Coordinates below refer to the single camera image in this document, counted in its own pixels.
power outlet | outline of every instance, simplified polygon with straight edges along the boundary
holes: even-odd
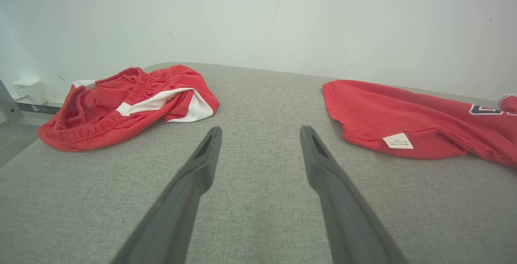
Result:
[[[13,86],[20,97],[28,95],[31,104],[40,105],[50,100],[41,80],[21,79],[13,82]]]

fabric texture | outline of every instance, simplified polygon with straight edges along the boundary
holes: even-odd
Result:
[[[0,168],[0,263],[110,263],[206,132],[221,126],[187,263],[331,264],[303,165],[303,125],[318,132],[410,263],[515,263],[517,170],[470,154],[425,161],[344,142],[322,95],[334,78],[185,65],[220,100],[213,117],[158,120],[131,140],[88,152],[39,140]]]
[[[343,124],[343,139],[400,157],[442,159],[470,152],[517,166],[517,98],[503,110],[447,100],[399,88],[335,80],[323,85],[329,115]],[[404,133],[413,149],[393,149],[384,137]]]
[[[176,65],[147,74],[129,68],[105,80],[74,82],[61,110],[38,135],[56,149],[84,151],[135,137],[161,117],[194,122],[218,107],[203,76],[193,69]]]

baseboard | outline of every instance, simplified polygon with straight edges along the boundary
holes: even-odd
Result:
[[[15,101],[20,98],[20,97],[17,97],[17,96],[12,96],[12,97],[13,97],[13,100],[15,100]],[[31,105],[32,104],[31,101],[28,98],[24,98],[23,100],[19,100],[19,101],[16,101],[16,102],[20,103],[20,104],[26,104],[26,105]],[[48,102],[46,102],[44,104],[40,104],[40,105],[41,106],[46,106],[46,107],[61,108],[61,107],[63,107],[63,104],[64,104],[64,102],[50,99]]]
[[[43,106],[43,105],[31,105],[16,103],[20,111],[28,111],[31,113],[46,113],[48,115],[55,115],[61,109],[59,107]]]

white stripe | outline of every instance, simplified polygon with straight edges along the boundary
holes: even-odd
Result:
[[[122,103],[120,106],[118,106],[116,111],[118,111],[124,117],[128,117],[132,113],[140,113],[142,111],[157,111],[163,108],[163,106],[165,106],[168,101],[172,100],[178,93],[187,90],[194,91],[194,95],[192,95],[192,99],[190,100],[187,115],[180,117],[179,119],[168,120],[167,122],[195,122],[210,117],[214,114],[214,110],[212,110],[209,104],[194,88],[177,88],[173,90],[160,91],[153,97],[150,97],[147,100],[136,103],[134,105]]]
[[[75,82],[72,82],[72,84],[76,88],[84,86],[84,89],[95,89],[97,86],[95,82],[96,80],[76,80]]]

clothing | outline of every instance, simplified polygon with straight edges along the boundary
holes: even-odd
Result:
[[[135,137],[161,117],[194,122],[218,107],[203,76],[193,69],[176,65],[147,74],[135,67],[105,80],[74,82],[61,110],[38,135],[59,150],[84,151]]]
[[[467,152],[517,166],[517,96],[502,110],[413,93],[394,87],[335,80],[323,85],[329,115],[343,124],[343,139],[379,152],[441,159]],[[412,149],[393,149],[383,138],[404,133]]]

